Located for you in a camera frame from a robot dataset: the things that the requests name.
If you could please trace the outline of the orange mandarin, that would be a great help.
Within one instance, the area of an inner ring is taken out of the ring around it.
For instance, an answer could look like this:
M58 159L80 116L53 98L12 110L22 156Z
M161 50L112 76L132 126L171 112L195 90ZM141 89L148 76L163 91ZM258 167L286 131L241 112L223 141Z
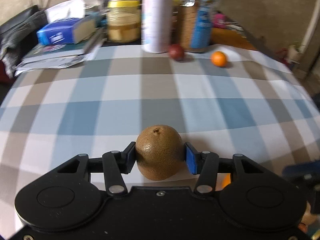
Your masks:
M221 188L224 189L230 183L231 183L231 174L227 173L221 182Z

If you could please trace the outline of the kiwi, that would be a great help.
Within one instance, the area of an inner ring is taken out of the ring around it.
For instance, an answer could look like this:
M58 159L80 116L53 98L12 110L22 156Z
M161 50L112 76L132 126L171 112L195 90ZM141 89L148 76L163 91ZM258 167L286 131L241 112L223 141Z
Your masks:
M167 125L144 129L136 140L137 166L153 181L175 175L184 165L184 144L179 133Z

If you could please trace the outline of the checkered tablecloth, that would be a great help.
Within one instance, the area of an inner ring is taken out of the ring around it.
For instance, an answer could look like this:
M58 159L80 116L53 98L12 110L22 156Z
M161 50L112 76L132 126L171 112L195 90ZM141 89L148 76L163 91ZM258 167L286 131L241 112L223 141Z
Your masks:
M102 47L74 68L22 73L1 104L1 235L20 228L25 185L77 154L123 150L153 125L168 125L199 151L242 153L274 173L319 158L319 111L280 62L214 45L176 62L139 45Z

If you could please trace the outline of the far small mandarin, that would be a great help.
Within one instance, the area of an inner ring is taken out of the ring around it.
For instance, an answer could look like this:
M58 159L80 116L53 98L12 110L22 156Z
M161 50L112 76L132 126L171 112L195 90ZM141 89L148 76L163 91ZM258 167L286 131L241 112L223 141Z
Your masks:
M227 55L221 51L213 52L210 59L212 64L217 67L225 67L228 63Z

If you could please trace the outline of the far dark plum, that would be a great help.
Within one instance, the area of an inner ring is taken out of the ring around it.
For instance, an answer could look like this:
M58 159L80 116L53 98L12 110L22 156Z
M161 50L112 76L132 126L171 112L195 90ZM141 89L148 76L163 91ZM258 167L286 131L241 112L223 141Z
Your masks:
M175 61L184 60L184 49L179 44L172 44L168 50L169 57Z

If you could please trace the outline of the wooden cutting board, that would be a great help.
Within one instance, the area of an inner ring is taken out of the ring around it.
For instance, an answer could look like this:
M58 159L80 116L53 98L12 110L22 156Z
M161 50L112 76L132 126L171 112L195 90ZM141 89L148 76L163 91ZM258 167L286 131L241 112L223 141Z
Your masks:
M257 50L245 36L229 29L212 28L210 41L214 44L222 44L247 50Z

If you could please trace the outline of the stack of books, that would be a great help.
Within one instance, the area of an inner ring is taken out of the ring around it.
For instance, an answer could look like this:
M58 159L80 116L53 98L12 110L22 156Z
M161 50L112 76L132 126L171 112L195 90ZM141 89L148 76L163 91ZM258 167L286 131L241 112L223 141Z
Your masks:
M103 30L99 28L89 39L78 44L36 45L15 68L15 76L36 69L63 69L81 63L101 45Z

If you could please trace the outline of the blue tissue pack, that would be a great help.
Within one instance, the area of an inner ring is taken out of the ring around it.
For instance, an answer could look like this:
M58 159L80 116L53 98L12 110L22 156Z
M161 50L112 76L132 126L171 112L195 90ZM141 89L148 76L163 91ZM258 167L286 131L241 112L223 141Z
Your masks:
M78 44L96 31L95 18L65 18L48 23L37 31L38 42L44 46Z

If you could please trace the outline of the pink pouch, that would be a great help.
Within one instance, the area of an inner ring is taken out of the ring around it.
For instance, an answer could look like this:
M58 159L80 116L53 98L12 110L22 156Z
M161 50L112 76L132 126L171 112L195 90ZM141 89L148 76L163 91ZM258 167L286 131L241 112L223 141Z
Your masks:
M219 29L226 29L227 28L227 16L217 12L213 16L213 27Z

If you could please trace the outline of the glass cereal jar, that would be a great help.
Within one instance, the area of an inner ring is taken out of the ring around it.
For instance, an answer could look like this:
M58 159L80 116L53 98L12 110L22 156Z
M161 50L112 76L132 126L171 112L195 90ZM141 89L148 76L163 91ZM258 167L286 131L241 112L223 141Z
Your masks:
M175 41L186 51L203 53L210 44L213 16L220 0L180 0Z

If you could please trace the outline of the yellow lid honey jar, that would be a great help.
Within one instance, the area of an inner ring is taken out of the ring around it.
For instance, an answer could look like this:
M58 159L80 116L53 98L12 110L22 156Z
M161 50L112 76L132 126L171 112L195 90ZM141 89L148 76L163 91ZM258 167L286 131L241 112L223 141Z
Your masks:
M140 39L140 1L109 1L107 6L108 39L117 43L130 43Z

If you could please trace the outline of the white purple thermos bottle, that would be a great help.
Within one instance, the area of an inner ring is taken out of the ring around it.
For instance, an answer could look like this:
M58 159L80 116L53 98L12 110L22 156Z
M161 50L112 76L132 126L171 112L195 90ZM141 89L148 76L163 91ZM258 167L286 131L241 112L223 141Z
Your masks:
M142 46L148 53L165 53L171 41L173 0L142 0Z

